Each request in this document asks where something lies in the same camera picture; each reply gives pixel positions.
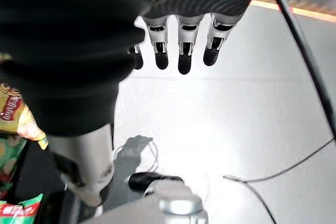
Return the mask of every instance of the green snack bag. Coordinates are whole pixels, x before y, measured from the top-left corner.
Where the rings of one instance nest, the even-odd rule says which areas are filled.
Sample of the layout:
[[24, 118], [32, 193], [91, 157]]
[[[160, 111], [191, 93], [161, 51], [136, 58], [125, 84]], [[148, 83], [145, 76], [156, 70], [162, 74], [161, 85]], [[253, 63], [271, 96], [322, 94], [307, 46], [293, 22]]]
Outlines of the green snack bag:
[[11, 205], [0, 201], [0, 224], [33, 224], [43, 194], [25, 200], [19, 205]]

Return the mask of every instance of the robotic finger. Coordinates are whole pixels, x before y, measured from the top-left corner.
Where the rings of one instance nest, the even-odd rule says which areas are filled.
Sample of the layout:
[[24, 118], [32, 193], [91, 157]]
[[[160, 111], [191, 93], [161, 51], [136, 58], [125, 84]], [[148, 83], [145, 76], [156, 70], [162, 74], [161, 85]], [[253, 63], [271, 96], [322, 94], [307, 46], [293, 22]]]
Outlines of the robotic finger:
[[195, 46], [199, 24], [203, 15], [196, 17], [184, 17], [177, 15], [178, 22], [178, 43], [179, 43], [179, 63], [178, 70], [181, 74], [187, 74], [191, 68], [191, 58]]
[[203, 61], [207, 66], [215, 64], [219, 51], [236, 24], [228, 24], [220, 14], [211, 14], [206, 48]]
[[166, 69], [168, 67], [167, 43], [168, 43], [168, 16], [161, 18], [145, 18], [149, 37], [155, 53], [155, 62], [158, 68]]

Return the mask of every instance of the orange light strip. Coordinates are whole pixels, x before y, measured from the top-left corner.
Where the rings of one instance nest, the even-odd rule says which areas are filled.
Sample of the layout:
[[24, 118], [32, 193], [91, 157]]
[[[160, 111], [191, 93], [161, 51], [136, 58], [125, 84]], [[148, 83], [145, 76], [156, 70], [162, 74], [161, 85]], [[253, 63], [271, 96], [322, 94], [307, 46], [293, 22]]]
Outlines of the orange light strip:
[[[273, 9], [273, 10], [280, 10], [279, 6], [274, 3], [269, 3], [269, 2], [264, 2], [264, 1], [259, 1], [259, 0], [252, 0], [251, 5], [255, 6], [260, 6], [268, 9]], [[336, 16], [329, 15], [329, 14], [324, 14], [324, 13], [317, 13], [313, 12], [311, 10], [304, 10], [304, 9], [299, 9], [295, 7], [290, 8], [292, 10], [292, 13], [306, 16], [306, 17], [311, 17], [311, 18], [317, 18], [320, 20], [336, 23]]]

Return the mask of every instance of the wire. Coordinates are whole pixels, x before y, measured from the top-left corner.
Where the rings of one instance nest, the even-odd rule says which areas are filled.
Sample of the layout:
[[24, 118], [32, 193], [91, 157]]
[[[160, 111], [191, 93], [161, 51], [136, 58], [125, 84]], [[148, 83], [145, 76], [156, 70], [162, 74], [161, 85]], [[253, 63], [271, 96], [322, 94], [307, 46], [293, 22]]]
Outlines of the wire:
[[150, 168], [148, 168], [146, 172], [156, 172], [156, 170], [159, 167], [159, 148], [157, 147], [157, 145], [156, 145], [156, 143], [154, 141], [150, 141], [149, 144], [148, 144], [148, 146], [150, 148], [151, 153], [155, 157], [155, 160], [154, 160], [152, 166]]
[[325, 144], [323, 144], [320, 148], [318, 148], [316, 151], [312, 152], [311, 154], [309, 154], [307, 157], [305, 157], [304, 159], [300, 160], [299, 162], [295, 163], [294, 165], [278, 172], [278, 173], [275, 173], [273, 175], [270, 175], [270, 176], [267, 176], [267, 177], [263, 177], [263, 178], [257, 178], [257, 179], [250, 179], [250, 180], [247, 180], [247, 179], [241, 179], [241, 178], [238, 178], [238, 177], [235, 177], [235, 176], [231, 176], [231, 175], [224, 175], [223, 178], [224, 179], [227, 179], [227, 180], [230, 180], [230, 181], [233, 181], [233, 182], [238, 182], [238, 183], [241, 183], [243, 184], [244, 186], [246, 186], [250, 191], [252, 191], [252, 193], [260, 200], [260, 202], [262, 203], [262, 205], [264, 206], [264, 208], [266, 209], [268, 215], [269, 215], [269, 218], [272, 220], [272, 222], [274, 224], [276, 224], [276, 221], [275, 221], [275, 218], [273, 216], [273, 214], [271, 213], [268, 205], [266, 204], [266, 202], [264, 201], [264, 199], [261, 197], [261, 195], [258, 193], [258, 191], [253, 187], [251, 186], [249, 183], [256, 183], [256, 182], [263, 182], [263, 181], [266, 181], [266, 180], [270, 180], [270, 179], [273, 179], [275, 177], [278, 177], [290, 170], [292, 170], [293, 168], [297, 167], [298, 165], [302, 164], [303, 162], [307, 161], [308, 159], [310, 159], [312, 156], [316, 155], [316, 153], [318, 153], [319, 151], [321, 151], [322, 149], [324, 149], [326, 146], [328, 146], [329, 144], [331, 144], [332, 142], [334, 142], [334, 138], [329, 140], [328, 142], [326, 142]]
[[334, 111], [331, 105], [331, 101], [327, 92], [327, 89], [324, 85], [322, 75], [318, 68], [318, 65], [315, 61], [314, 55], [308, 45], [308, 42], [303, 34], [300, 25], [295, 20], [293, 14], [291, 13], [290, 7], [287, 4], [286, 0], [276, 0], [278, 3], [280, 10], [287, 22], [287, 25], [293, 34], [294, 40], [296, 41], [300, 52], [302, 54], [302, 58], [308, 68], [311, 79], [315, 85], [317, 94], [321, 101], [324, 113], [326, 115], [329, 127], [331, 129], [333, 138], [336, 138], [336, 121]]
[[272, 220], [273, 224], [277, 224], [277, 222], [275, 221], [275, 218], [271, 212], [271, 210], [269, 209], [268, 205], [266, 204], [266, 202], [264, 201], [264, 199], [262, 198], [262, 196], [260, 195], [260, 193], [258, 193], [258, 191], [251, 185], [249, 185], [247, 182], [239, 179], [239, 178], [233, 178], [233, 177], [224, 177], [227, 180], [231, 180], [233, 182], [238, 182], [243, 184], [244, 186], [246, 186], [261, 202], [261, 204], [264, 206], [265, 210], [268, 213], [269, 218]]
[[287, 4], [286, 0], [276, 0], [276, 2], [278, 3], [280, 10], [287, 22], [287, 25], [294, 37], [294, 40], [296, 41], [299, 50], [301, 52], [302, 58], [308, 68], [309, 74], [311, 76], [311, 79], [314, 83], [314, 86], [316, 88], [318, 97], [321, 101], [321, 105], [322, 108], [324, 110], [324, 113], [326, 115], [327, 118], [327, 122], [328, 125], [330, 127], [330, 130], [332, 132], [333, 138], [332, 140], [326, 142], [324, 145], [322, 145], [320, 148], [318, 148], [316, 151], [314, 151], [313, 153], [311, 153], [310, 155], [308, 155], [307, 157], [305, 157], [304, 159], [302, 159], [301, 161], [295, 163], [294, 165], [288, 167], [287, 169], [284, 169], [276, 174], [273, 174], [271, 176], [267, 176], [264, 178], [258, 178], [258, 179], [250, 179], [250, 180], [242, 180], [240, 178], [237, 177], [233, 177], [233, 176], [223, 176], [224, 179], [228, 179], [231, 180], [233, 182], [238, 182], [243, 184], [244, 186], [246, 186], [250, 191], [252, 191], [252, 193], [259, 199], [259, 201], [262, 203], [262, 205], [264, 206], [264, 208], [266, 209], [266, 211], [268, 212], [269, 217], [271, 218], [273, 224], [276, 224], [275, 218], [273, 216], [273, 214], [271, 213], [269, 207], [267, 206], [266, 202], [263, 200], [263, 198], [261, 197], [261, 195], [258, 193], [258, 191], [251, 186], [249, 183], [256, 183], [256, 182], [263, 182], [269, 179], [273, 179], [275, 177], [278, 177], [290, 170], [292, 170], [293, 168], [297, 167], [298, 165], [302, 164], [303, 162], [307, 161], [308, 159], [310, 159], [312, 156], [314, 156], [316, 153], [318, 153], [319, 151], [321, 151], [323, 148], [325, 148], [326, 146], [328, 146], [331, 142], [335, 141], [336, 138], [336, 121], [334, 119], [334, 112], [333, 112], [333, 108], [331, 105], [331, 101], [328, 95], [328, 91], [324, 85], [324, 82], [322, 80], [322, 75], [319, 71], [319, 68], [317, 66], [317, 63], [315, 61], [315, 58], [313, 56], [313, 53], [308, 45], [308, 42], [301, 30], [301, 27], [299, 26], [299, 24], [296, 22], [296, 20], [294, 19], [293, 14], [291, 13], [290, 7]]
[[[321, 151], [323, 148], [325, 148], [326, 146], [328, 146], [330, 143], [332, 143], [335, 139], [331, 139], [328, 142], [326, 142], [325, 144], [323, 144], [320, 148], [318, 148], [316, 151], [312, 152], [311, 154], [309, 154], [307, 157], [305, 157], [304, 159], [300, 160], [299, 162], [295, 163], [294, 165], [278, 172], [275, 173], [273, 175], [267, 176], [267, 177], [263, 177], [263, 178], [256, 178], [256, 179], [237, 179], [238, 181], [244, 182], [244, 183], [256, 183], [256, 182], [263, 182], [275, 177], [278, 177], [286, 172], [289, 172], [290, 170], [292, 170], [293, 168], [297, 167], [298, 165], [302, 164], [303, 162], [307, 161], [308, 159], [310, 159], [312, 156], [314, 156], [317, 152]], [[224, 175], [223, 178], [225, 179], [230, 179], [230, 180], [236, 180], [235, 177], [230, 176], [230, 175]]]

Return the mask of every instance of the black fingertip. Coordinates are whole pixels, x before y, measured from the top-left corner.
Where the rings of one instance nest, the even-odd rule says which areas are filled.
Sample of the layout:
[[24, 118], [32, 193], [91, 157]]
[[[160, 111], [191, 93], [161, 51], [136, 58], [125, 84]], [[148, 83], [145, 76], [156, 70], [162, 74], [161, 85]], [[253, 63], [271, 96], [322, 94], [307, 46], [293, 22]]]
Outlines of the black fingertip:
[[178, 71], [181, 74], [187, 74], [190, 71], [191, 68], [191, 56], [189, 56], [188, 54], [183, 54], [179, 56], [178, 59], [179, 63], [178, 63]]
[[159, 52], [155, 54], [155, 62], [158, 68], [161, 70], [168, 67], [168, 56], [166, 52]]
[[143, 67], [143, 59], [142, 59], [141, 52], [138, 52], [137, 54], [135, 54], [134, 57], [135, 57], [134, 69], [139, 70]]
[[206, 64], [207, 66], [212, 66], [213, 64], [215, 64], [217, 58], [218, 58], [218, 53], [219, 51], [216, 49], [208, 49], [205, 48], [204, 51], [204, 56], [203, 56], [203, 61], [204, 64]]

